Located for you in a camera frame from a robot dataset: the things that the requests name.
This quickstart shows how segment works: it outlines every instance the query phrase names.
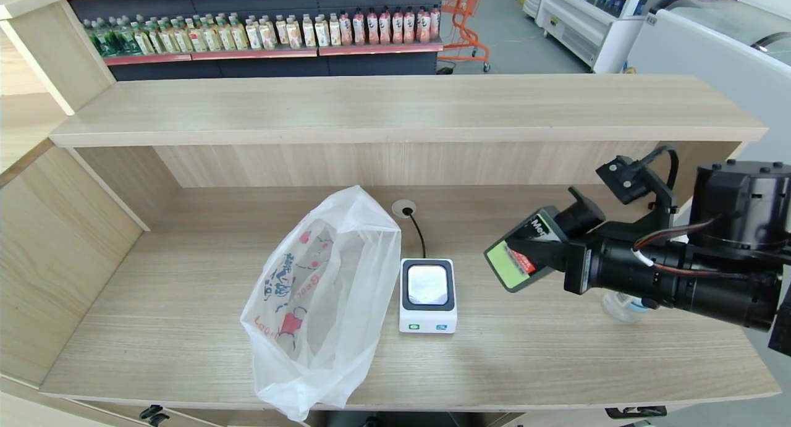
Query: water bottle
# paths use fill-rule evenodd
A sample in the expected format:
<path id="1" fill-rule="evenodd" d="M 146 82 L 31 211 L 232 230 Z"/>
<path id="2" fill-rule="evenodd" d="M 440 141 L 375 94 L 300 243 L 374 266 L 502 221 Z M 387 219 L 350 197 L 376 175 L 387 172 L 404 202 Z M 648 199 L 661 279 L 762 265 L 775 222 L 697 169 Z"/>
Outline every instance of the water bottle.
<path id="1" fill-rule="evenodd" d="M 648 312 L 640 298 L 622 292 L 610 291 L 601 300 L 604 312 L 623 323 L 636 323 L 641 315 Z"/>

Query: black cable clip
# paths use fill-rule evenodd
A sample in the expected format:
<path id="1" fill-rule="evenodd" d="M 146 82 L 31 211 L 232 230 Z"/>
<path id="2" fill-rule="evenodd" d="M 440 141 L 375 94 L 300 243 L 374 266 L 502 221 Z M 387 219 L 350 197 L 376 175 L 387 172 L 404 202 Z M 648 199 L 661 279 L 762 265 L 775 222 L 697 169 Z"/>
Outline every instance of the black cable clip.
<path id="1" fill-rule="evenodd" d="M 162 421 L 170 419 L 170 416 L 160 413 L 164 408 L 162 405 L 152 404 L 151 407 L 140 412 L 140 419 L 148 419 L 149 425 L 152 427 L 159 427 Z"/>

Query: gray floor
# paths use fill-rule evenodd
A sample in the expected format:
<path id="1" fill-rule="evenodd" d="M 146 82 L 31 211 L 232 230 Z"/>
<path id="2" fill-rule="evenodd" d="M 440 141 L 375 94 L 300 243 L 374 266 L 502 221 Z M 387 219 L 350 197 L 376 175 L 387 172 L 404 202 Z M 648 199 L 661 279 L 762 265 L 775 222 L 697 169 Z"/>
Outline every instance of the gray floor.
<path id="1" fill-rule="evenodd" d="M 450 21 L 443 18 L 443 36 Z M 585 73 L 588 66 L 559 42 L 545 39 L 539 27 L 525 18 L 516 0 L 481 0 L 469 21 L 491 50 L 491 73 Z M 483 74 L 481 63 L 460 62 L 457 74 Z M 788 289 L 788 269 L 785 275 Z M 791 425 L 791 358 L 766 348 L 769 335 L 745 331 L 780 384 L 783 394 L 738 402 L 699 404 L 652 420 L 658 427 L 789 427 Z"/>
<path id="2" fill-rule="evenodd" d="M 443 15 L 441 34 L 447 38 L 451 21 Z M 586 73 L 590 67 L 552 38 L 543 38 L 542 30 L 522 12 L 517 0 L 481 0 L 477 13 L 467 26 L 480 35 L 489 47 L 490 73 Z M 472 49 L 461 50 L 469 56 Z M 441 53 L 457 54 L 458 51 Z M 480 62 L 458 62 L 455 74 L 483 75 Z"/>

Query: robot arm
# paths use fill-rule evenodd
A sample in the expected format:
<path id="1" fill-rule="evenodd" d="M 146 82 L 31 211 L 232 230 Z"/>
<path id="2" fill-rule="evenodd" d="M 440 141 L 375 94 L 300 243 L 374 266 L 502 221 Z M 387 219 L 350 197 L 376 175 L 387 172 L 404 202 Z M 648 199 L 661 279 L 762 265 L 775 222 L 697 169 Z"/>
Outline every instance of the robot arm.
<path id="1" fill-rule="evenodd" d="M 667 183 L 647 167 L 663 151 L 673 161 Z M 769 348 L 791 356 L 791 292 L 780 303 L 783 264 L 791 264 L 791 167 L 732 159 L 700 166 L 690 224 L 671 227 L 677 169 L 675 151 L 663 146 L 596 170 L 625 205 L 656 194 L 636 222 L 602 224 L 601 210 L 575 188 L 577 202 L 562 212 L 537 210 L 501 241 L 532 266 L 523 286 L 557 270 L 565 273 L 565 291 L 576 294 L 611 289 L 642 298 L 648 308 L 678 308 L 760 331 L 774 322 Z M 689 243 L 669 240 L 685 234 Z"/>

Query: wooden countertop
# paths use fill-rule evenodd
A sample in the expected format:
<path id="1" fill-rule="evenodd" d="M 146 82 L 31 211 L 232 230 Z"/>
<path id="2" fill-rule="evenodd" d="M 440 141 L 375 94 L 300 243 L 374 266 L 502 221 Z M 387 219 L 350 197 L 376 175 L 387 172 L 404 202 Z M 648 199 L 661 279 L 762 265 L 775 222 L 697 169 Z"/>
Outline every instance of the wooden countertop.
<path id="1" fill-rule="evenodd" d="M 765 127 L 686 75 L 226 78 L 116 83 L 59 146 L 750 142 Z"/>
<path id="2" fill-rule="evenodd" d="M 580 188 L 611 219 L 635 219 L 601 185 Z M 255 409 L 251 349 L 239 323 L 262 264 L 334 188 L 183 190 L 128 253 L 41 390 L 172 408 Z M 483 250 L 565 187 L 369 188 L 385 207 L 418 203 L 429 256 L 457 268 L 459 329 L 401 334 L 394 292 L 376 357 L 351 410 L 536 410 L 694 404 L 780 391 L 740 328 L 662 308 L 639 323 L 577 297 L 556 274 L 506 292 Z M 409 221 L 402 255 L 417 255 Z"/>

